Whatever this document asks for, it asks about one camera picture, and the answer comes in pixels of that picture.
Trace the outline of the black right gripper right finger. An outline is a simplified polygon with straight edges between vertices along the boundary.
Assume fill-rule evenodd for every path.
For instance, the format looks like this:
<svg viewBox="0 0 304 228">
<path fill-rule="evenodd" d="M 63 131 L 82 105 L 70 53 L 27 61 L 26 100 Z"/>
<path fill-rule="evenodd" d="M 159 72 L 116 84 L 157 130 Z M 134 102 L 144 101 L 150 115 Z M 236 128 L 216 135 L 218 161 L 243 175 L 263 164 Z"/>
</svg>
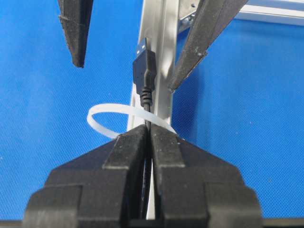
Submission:
<svg viewBox="0 0 304 228">
<path fill-rule="evenodd" d="M 159 216 L 166 228 L 260 228 L 256 193 L 237 167 L 151 126 Z"/>
</svg>

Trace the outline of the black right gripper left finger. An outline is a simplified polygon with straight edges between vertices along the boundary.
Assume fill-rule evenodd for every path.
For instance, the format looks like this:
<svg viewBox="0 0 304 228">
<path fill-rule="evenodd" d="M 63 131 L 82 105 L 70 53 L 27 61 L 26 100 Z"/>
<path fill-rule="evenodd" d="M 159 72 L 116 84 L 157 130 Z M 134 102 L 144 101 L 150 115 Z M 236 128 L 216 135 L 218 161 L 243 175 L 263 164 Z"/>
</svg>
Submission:
<svg viewBox="0 0 304 228">
<path fill-rule="evenodd" d="M 123 228 L 140 216 L 146 128 L 140 125 L 51 171 L 25 228 Z"/>
</svg>

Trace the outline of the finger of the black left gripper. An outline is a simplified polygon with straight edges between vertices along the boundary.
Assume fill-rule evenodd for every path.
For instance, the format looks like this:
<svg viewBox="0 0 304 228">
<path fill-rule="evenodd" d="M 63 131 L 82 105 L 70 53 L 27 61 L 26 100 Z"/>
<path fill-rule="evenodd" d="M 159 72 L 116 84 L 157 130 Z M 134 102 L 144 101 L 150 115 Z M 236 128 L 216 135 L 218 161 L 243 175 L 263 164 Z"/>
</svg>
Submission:
<svg viewBox="0 0 304 228">
<path fill-rule="evenodd" d="M 60 8 L 59 20 L 71 54 L 72 63 L 78 68 L 83 68 L 93 1 L 58 0 L 57 2 Z"/>
<path fill-rule="evenodd" d="M 174 92 L 204 59 L 207 49 L 232 19 L 246 0 L 201 0 L 189 30 L 173 75 L 168 79 L 168 90 Z"/>
</svg>

